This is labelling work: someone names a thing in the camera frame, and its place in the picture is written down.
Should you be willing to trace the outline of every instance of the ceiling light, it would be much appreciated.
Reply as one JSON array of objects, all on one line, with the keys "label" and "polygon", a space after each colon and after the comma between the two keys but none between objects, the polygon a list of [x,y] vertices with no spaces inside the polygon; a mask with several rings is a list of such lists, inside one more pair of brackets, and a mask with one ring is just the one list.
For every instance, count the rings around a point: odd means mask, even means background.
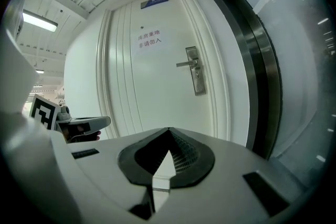
[{"label": "ceiling light", "polygon": [[327,20],[329,20],[329,18],[325,18],[325,19],[323,19],[322,21],[318,22],[317,24],[320,25],[320,24],[326,22]]},{"label": "ceiling light", "polygon": [[38,27],[49,30],[51,32],[55,32],[58,26],[56,22],[43,18],[42,16],[29,12],[25,9],[23,10],[22,15],[23,15],[24,22],[32,24],[32,25],[36,25]]}]

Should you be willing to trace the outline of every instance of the paper sign on door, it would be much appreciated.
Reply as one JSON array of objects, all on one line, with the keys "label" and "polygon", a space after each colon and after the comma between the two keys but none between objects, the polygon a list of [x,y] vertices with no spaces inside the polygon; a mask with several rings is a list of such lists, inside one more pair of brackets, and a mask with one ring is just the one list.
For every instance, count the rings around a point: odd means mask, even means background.
[{"label": "paper sign on door", "polygon": [[154,47],[165,43],[160,28],[141,31],[133,36],[132,55],[150,52]]}]

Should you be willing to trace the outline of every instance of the door lock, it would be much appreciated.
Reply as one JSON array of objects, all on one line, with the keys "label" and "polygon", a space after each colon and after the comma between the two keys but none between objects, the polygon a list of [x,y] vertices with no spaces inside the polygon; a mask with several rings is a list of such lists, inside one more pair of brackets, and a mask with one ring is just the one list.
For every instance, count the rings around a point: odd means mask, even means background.
[{"label": "door lock", "polygon": [[176,67],[190,67],[191,76],[194,83],[195,95],[206,94],[205,84],[203,78],[203,72],[198,58],[196,47],[185,48],[188,56],[188,62],[180,62],[176,64]]}]

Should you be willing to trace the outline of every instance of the white door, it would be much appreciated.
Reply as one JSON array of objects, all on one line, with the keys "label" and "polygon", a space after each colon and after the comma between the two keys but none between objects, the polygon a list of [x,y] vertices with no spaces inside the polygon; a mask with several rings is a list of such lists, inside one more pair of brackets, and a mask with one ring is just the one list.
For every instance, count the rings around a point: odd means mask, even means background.
[{"label": "white door", "polygon": [[[214,107],[210,68],[205,67],[207,59],[202,57],[183,0],[141,9],[145,1],[134,1],[113,13],[110,91],[119,135],[178,127],[214,136],[216,111],[220,106],[227,110],[227,104]],[[188,61],[186,48],[194,46],[206,88],[206,93],[199,96],[195,95],[190,67],[176,67],[177,63]]]}]

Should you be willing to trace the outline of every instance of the blue sign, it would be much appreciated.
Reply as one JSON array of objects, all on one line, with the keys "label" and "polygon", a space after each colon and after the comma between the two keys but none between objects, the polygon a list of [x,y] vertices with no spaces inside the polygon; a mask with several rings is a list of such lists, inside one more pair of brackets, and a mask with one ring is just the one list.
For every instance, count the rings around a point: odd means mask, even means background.
[{"label": "blue sign", "polygon": [[141,9],[147,8],[147,7],[162,3],[162,2],[166,2],[166,1],[168,0],[147,0],[141,3]]}]

